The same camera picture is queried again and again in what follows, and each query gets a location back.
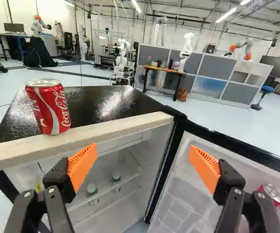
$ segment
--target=wooden plank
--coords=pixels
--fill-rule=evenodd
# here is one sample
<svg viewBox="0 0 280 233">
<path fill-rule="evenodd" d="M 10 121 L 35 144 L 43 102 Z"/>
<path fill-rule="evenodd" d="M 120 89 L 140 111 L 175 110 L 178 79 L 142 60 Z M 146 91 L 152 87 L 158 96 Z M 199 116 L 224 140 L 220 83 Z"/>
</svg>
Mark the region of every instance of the wooden plank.
<svg viewBox="0 0 280 233">
<path fill-rule="evenodd" d="M 155 112 L 77 127 L 58 135 L 41 134 L 3 142 L 0 143 L 0 170 L 83 148 L 90 143 L 159 127 L 172 121 L 173 116 Z"/>
<path fill-rule="evenodd" d="M 148 65 L 144 65 L 143 67 L 144 67 L 144 69 L 161 70 L 161 71 L 165 71 L 165 72 L 168 72 L 168 73 L 175 73 L 175 74 L 181 74 L 181 75 L 186 74 L 185 72 L 178 72 L 177 70 L 168 69 L 168 68 L 154 67 L 154 66 L 148 66 Z"/>
</svg>

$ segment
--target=stool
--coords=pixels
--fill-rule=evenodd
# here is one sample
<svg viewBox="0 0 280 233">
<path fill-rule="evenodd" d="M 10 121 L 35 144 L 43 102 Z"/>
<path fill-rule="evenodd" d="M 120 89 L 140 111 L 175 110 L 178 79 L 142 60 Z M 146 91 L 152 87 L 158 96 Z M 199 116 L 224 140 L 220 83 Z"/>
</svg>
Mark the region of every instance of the stool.
<svg viewBox="0 0 280 233">
<path fill-rule="evenodd" d="M 262 97 L 261 97 L 260 101 L 258 101 L 257 104 L 252 104 L 252 105 L 251 105 L 251 108 L 253 108 L 253 109 L 255 109 L 255 110 L 261 110 L 261 109 L 263 109 L 263 108 L 260 106 L 261 100 L 264 98 L 264 96 L 265 96 L 266 94 L 271 93 L 271 92 L 274 92 L 275 89 L 274 89 L 273 87 L 270 87 L 270 86 L 262 86 L 261 90 L 262 90 L 263 94 L 262 94 Z"/>
</svg>

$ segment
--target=wooden desk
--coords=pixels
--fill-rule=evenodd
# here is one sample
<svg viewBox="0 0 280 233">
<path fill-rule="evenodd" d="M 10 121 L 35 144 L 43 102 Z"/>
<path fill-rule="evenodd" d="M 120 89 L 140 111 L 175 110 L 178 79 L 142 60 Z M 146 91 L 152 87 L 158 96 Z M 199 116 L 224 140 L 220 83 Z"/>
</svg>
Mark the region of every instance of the wooden desk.
<svg viewBox="0 0 280 233">
<path fill-rule="evenodd" d="M 165 72 L 168 72 L 168 73 L 174 73 L 174 74 L 179 75 L 178 84 L 177 84 L 177 87 L 175 88 L 175 93 L 174 93 L 174 96 L 173 96 L 173 101 L 176 101 L 177 100 L 177 92 L 178 92 L 178 88 L 179 88 L 182 76 L 185 75 L 186 73 L 185 72 L 178 72 L 177 70 L 173 70 L 173 69 L 153 67 L 153 66 L 148 66 L 148 65 L 144 65 L 143 67 L 145 69 L 143 93 L 146 91 L 146 82 L 148 80 L 148 72 L 150 70 L 161 70 L 161 71 L 165 71 Z"/>
</svg>

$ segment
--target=coca-cola can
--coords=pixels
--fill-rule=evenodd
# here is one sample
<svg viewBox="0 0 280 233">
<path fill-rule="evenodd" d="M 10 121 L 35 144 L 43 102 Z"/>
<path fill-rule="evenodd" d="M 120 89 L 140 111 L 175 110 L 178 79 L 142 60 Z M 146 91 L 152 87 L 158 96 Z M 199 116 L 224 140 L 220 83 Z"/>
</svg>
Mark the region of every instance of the coca-cola can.
<svg viewBox="0 0 280 233">
<path fill-rule="evenodd" d="M 25 90 L 41 133 L 55 135 L 70 128 L 66 96 L 59 80 L 40 79 L 26 82 Z"/>
<path fill-rule="evenodd" d="M 265 192 L 268 196 L 271 197 L 275 208 L 280 209 L 280 189 L 276 188 L 273 184 L 262 184 L 259 188 L 259 191 Z"/>
</svg>

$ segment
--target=ceiling light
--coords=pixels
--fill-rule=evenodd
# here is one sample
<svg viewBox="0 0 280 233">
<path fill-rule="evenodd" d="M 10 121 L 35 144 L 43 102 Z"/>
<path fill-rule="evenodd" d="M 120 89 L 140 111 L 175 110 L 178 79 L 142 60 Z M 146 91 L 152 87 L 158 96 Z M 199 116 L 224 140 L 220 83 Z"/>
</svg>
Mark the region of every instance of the ceiling light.
<svg viewBox="0 0 280 233">
<path fill-rule="evenodd" d="M 67 5 L 70 5 L 70 6 L 72 6 L 72 7 L 75 7 L 75 5 L 74 5 L 73 3 L 70 3 L 69 1 L 66 1 L 66 0 L 65 0 L 65 2 L 66 2 Z"/>
<path fill-rule="evenodd" d="M 138 3 L 135 0 L 131 0 L 133 6 L 135 7 L 135 9 L 138 11 L 138 13 L 140 14 L 142 11 L 138 5 Z"/>
<path fill-rule="evenodd" d="M 222 15 L 222 17 L 220 17 L 216 23 L 219 23 L 221 21 L 223 21 L 224 19 L 226 19 L 228 16 L 230 16 L 231 14 L 233 14 L 235 11 L 237 10 L 237 7 L 231 8 L 229 11 L 227 11 L 224 15 Z"/>
<path fill-rule="evenodd" d="M 245 4 L 247 4 L 248 2 L 250 2 L 250 1 L 252 1 L 252 0 L 243 0 L 241 3 L 240 3 L 240 5 L 245 5 Z"/>
</svg>

